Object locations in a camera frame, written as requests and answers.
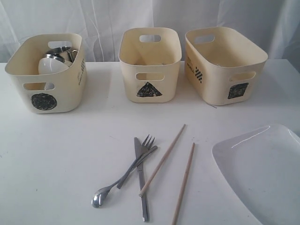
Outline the cream bin with triangle mark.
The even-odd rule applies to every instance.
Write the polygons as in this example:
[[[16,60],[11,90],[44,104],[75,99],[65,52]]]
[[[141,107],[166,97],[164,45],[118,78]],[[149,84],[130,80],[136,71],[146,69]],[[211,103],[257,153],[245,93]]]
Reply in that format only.
[[[170,28],[124,32],[119,60],[125,93],[136,103],[164,103],[175,96],[182,57],[178,33]]]

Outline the cream bin with circle mark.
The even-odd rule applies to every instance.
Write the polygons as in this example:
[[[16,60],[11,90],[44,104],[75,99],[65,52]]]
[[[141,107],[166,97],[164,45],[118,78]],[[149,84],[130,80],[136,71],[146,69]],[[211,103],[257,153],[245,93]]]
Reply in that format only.
[[[52,41],[69,41],[78,50],[78,54],[68,69],[41,75],[38,64],[50,50],[48,44]],[[31,112],[69,112],[80,104],[87,78],[83,39],[75,33],[32,36],[13,54],[5,71]]]

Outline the white ceramic cup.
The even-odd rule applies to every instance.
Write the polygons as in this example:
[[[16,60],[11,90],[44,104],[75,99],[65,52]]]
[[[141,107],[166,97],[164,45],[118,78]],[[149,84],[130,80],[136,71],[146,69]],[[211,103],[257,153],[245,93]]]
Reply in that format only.
[[[71,64],[61,57],[50,55],[50,58],[42,58],[39,61],[38,72],[40,75],[59,73],[67,70]]]

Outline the steel mug with wire handle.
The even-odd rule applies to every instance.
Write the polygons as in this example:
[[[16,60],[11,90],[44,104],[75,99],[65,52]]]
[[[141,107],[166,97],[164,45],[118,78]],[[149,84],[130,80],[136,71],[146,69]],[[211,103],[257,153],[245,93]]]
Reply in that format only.
[[[46,54],[49,54],[50,58],[58,60],[59,62],[62,62],[66,66],[70,67],[76,59],[78,50],[71,48],[55,48],[49,50]]]

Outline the steel fork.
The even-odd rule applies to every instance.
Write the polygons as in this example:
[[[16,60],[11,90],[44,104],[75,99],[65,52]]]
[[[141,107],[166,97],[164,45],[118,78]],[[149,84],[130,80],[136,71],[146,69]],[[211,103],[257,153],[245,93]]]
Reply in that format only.
[[[155,140],[155,137],[152,138],[149,137],[150,135],[148,135],[145,140],[142,142],[141,146],[140,146],[140,150],[141,150],[141,153],[139,155],[139,157],[133,162],[133,164],[129,167],[129,169],[125,172],[125,174],[121,177],[118,185],[117,185],[117,188],[118,189],[121,189],[123,183],[125,182],[126,178],[128,177],[128,175],[131,173],[131,171],[136,168],[138,166],[139,163],[142,162],[143,159],[146,158],[146,156],[148,154],[150,154],[150,150],[151,150],[151,147],[154,143],[154,140]]]

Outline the white square plate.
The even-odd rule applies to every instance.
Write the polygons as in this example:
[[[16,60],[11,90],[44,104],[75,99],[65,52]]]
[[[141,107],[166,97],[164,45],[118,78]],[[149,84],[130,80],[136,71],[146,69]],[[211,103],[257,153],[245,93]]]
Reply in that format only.
[[[300,138],[281,124],[218,142],[213,158],[230,188],[263,225],[300,223]]]

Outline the steel mug with solid handle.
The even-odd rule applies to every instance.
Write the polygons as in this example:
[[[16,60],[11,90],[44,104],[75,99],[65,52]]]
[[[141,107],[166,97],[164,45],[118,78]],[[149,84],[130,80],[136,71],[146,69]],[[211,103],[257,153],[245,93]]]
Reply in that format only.
[[[61,57],[65,60],[71,61],[69,52],[71,50],[70,46],[61,46],[57,48],[50,49],[46,52],[46,54],[54,55],[57,57]]]

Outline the white curtain backdrop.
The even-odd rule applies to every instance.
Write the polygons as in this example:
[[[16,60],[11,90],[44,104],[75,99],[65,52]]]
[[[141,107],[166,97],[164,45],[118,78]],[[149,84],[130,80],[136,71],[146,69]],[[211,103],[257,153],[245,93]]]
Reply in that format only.
[[[44,33],[77,33],[87,61],[117,61],[128,29],[167,27],[184,41],[189,30],[215,26],[237,30],[271,59],[300,63],[297,0],[3,0],[0,60]]]

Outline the wooden chopstick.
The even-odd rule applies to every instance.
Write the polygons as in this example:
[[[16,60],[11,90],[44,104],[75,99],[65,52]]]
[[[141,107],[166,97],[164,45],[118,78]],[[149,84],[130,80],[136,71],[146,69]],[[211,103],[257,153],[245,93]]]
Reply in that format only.
[[[184,173],[183,181],[182,181],[182,184],[181,184],[180,193],[179,193],[179,197],[178,197],[178,200],[177,200],[177,204],[176,204],[176,208],[175,208],[175,212],[174,212],[174,215],[173,215],[171,225],[176,225],[177,224],[177,220],[178,220],[178,216],[179,216],[179,212],[180,212],[180,208],[181,208],[181,204],[182,204],[182,200],[183,200],[183,196],[184,196],[184,193],[185,193],[186,184],[187,184],[187,180],[188,180],[188,176],[189,176],[189,172],[190,172],[190,168],[191,168],[191,164],[192,164],[194,151],[195,151],[195,143],[192,143],[191,151],[190,151],[190,154],[189,154],[187,166],[186,166],[186,169],[185,169],[185,173]]]
[[[176,137],[174,138],[174,140],[172,141],[172,143],[170,144],[170,146],[168,147],[167,151],[165,152],[165,154],[162,156],[162,158],[160,159],[158,165],[155,167],[153,173],[151,174],[151,176],[149,177],[149,179],[146,181],[145,185],[143,186],[143,188],[141,189],[140,193],[139,193],[139,197],[143,197],[144,194],[146,193],[150,183],[153,181],[154,177],[156,176],[156,174],[158,173],[159,169],[161,168],[162,164],[167,160],[168,156],[170,155],[172,149],[174,148],[177,140],[179,139],[180,135],[182,134],[184,128],[185,128],[186,124],[183,124],[183,126],[181,127],[181,129],[179,130],[178,134],[176,135]]]

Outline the steel table knife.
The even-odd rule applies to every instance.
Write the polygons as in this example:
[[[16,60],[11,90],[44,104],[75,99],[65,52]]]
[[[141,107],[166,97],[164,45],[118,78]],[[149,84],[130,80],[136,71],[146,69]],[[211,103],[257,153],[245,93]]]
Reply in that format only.
[[[146,142],[149,138],[149,135],[145,138],[143,143],[141,144],[139,139],[137,137],[134,138],[135,142],[135,156],[136,159],[138,159],[143,153],[146,153],[149,148],[146,147]],[[145,178],[144,178],[144,166],[143,162],[141,162],[137,167],[137,173],[139,175],[139,185],[140,185],[140,190],[143,188],[145,185]],[[149,222],[150,216],[149,216],[149,209],[148,209],[148,200],[147,200],[147,195],[146,193],[141,197],[142,201],[142,217],[144,222]]]

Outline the cream bin with square mark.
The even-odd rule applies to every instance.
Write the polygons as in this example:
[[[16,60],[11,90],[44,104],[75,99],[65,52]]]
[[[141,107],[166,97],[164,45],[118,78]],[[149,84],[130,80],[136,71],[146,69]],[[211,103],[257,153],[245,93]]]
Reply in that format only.
[[[248,100],[268,54],[229,27],[190,30],[185,34],[184,73],[209,105]]]

